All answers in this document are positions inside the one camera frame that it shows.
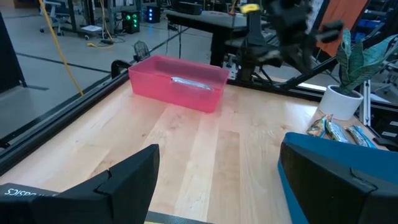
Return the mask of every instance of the yellow clamp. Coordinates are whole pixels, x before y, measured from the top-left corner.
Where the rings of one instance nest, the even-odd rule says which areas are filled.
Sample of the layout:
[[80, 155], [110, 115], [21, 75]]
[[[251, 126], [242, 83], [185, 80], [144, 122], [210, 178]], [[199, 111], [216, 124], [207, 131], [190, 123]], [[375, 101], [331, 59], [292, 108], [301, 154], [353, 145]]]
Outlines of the yellow clamp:
[[241, 12], [247, 14], [249, 12], [259, 11], [260, 6], [258, 4], [245, 4], [241, 6]]

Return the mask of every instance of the white flower pot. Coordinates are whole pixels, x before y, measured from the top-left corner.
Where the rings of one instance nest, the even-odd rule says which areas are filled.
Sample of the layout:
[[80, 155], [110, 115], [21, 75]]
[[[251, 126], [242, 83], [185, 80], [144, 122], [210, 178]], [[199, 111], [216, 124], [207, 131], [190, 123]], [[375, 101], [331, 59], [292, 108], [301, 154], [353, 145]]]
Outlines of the white flower pot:
[[347, 121], [353, 117], [355, 111], [362, 103], [363, 96], [357, 91], [353, 91], [353, 94], [357, 97], [342, 95], [333, 90], [333, 88], [338, 88], [338, 86], [328, 86], [318, 109], [324, 114], [332, 114], [333, 119]]

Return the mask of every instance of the wooden tabletop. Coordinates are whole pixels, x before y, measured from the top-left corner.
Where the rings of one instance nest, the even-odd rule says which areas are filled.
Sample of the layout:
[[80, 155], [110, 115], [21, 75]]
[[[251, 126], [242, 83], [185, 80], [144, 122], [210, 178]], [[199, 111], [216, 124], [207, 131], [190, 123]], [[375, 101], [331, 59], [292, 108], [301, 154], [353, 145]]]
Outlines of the wooden tabletop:
[[[158, 143], [151, 211], [212, 223], [291, 223], [277, 171], [280, 144], [320, 116], [316, 102], [236, 86], [206, 114], [134, 95], [125, 83], [0, 184], [61, 192]], [[354, 118], [342, 124], [362, 126]]]

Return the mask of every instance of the computer tower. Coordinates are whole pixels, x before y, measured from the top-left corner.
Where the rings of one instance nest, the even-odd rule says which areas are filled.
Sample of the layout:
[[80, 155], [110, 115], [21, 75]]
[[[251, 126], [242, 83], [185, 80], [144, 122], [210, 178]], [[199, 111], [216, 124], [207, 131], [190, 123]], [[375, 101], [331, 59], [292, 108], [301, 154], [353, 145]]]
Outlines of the computer tower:
[[139, 12], [122, 11], [122, 27], [128, 34], [139, 32]]
[[147, 6], [146, 18], [147, 18], [146, 21], [148, 23], [160, 22], [160, 7]]

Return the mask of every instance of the green leaf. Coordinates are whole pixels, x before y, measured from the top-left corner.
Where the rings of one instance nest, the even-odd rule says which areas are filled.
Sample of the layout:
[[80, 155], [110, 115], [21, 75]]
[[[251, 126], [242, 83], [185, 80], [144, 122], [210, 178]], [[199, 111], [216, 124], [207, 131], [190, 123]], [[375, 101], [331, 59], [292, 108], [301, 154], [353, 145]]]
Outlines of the green leaf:
[[364, 50], [363, 55], [364, 55], [364, 64], [365, 65], [370, 65], [374, 63], [380, 62], [384, 58], [384, 56], [390, 52], [386, 52], [388, 45], [392, 39], [397, 37], [397, 35], [392, 35], [381, 41], [380, 43], [373, 45], [372, 47]]
[[341, 40], [340, 46], [344, 48], [346, 55], [349, 57], [351, 55], [351, 32], [349, 29], [343, 31], [343, 39]]
[[343, 47], [339, 47], [336, 53], [336, 59], [340, 64], [340, 81], [342, 85], [348, 85], [350, 83], [348, 79], [348, 56]]
[[344, 94], [346, 96], [350, 96], [350, 94], [352, 92], [353, 92], [353, 89], [346, 88], [346, 87], [343, 87], [343, 86], [341, 86], [340, 89], [339, 89], [339, 93]]
[[349, 85], [343, 86], [341, 89], [343, 89], [344, 91], [352, 92], [355, 87], [362, 84], [366, 80], [371, 79], [372, 76], [379, 71], [380, 65], [381, 63], [375, 63], [372, 65], [363, 66], [350, 73], [349, 76], [355, 77], [355, 79]]
[[359, 40], [355, 43], [352, 49], [351, 55], [348, 59], [348, 73], [355, 71], [356, 69], [364, 65], [364, 55], [363, 55], [363, 42]]

